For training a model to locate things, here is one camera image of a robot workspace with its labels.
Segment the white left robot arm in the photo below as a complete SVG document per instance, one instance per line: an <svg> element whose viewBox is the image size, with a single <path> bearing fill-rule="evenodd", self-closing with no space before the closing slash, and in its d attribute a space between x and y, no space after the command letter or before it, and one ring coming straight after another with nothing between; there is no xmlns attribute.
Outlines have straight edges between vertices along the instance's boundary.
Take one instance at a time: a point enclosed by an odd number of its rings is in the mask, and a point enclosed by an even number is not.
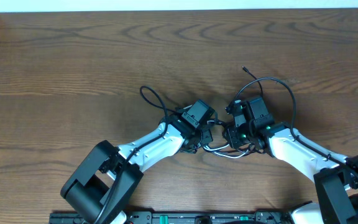
<svg viewBox="0 0 358 224"><path fill-rule="evenodd" d="M144 172L180 151L195 153L213 139L215 111L198 100L168 114L144 137L113 146L99 142L63 185L60 195L88 223L125 223L123 209Z"/></svg>

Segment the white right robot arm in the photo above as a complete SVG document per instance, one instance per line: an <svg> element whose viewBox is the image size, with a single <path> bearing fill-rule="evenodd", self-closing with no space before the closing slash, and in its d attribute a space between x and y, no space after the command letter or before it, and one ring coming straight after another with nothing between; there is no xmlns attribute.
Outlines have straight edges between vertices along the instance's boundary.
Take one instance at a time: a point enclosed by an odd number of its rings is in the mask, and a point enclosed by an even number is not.
<svg viewBox="0 0 358 224"><path fill-rule="evenodd" d="M248 145L290 164L314 183L318 202L291 210L290 223L358 223L358 155L332 152L290 125L276 123L261 97L234 100L226 112L234 121L223 136L233 149Z"/></svg>

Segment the black mounting rail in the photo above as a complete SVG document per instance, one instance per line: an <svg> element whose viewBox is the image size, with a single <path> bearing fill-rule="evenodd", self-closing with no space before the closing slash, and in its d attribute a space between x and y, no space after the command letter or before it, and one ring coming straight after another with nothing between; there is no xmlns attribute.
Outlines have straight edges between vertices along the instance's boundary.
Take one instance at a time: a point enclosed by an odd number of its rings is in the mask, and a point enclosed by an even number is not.
<svg viewBox="0 0 358 224"><path fill-rule="evenodd" d="M255 213L152 213L126 212L125 223L133 224L204 224L204 223L292 223L282 212L258 211Z"/></svg>

